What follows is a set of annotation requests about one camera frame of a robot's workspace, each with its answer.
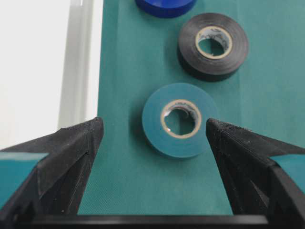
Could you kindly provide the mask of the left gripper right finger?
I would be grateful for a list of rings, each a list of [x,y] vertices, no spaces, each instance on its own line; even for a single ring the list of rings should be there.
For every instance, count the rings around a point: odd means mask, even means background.
[[[305,150],[230,123],[210,118],[206,137],[233,212],[223,222],[231,227],[302,229],[305,193],[298,169],[291,175],[281,161],[298,167]]]

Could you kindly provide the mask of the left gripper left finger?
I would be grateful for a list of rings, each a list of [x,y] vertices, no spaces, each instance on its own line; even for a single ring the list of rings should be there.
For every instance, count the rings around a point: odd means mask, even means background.
[[[76,215],[104,133],[96,117],[0,152],[0,226]]]

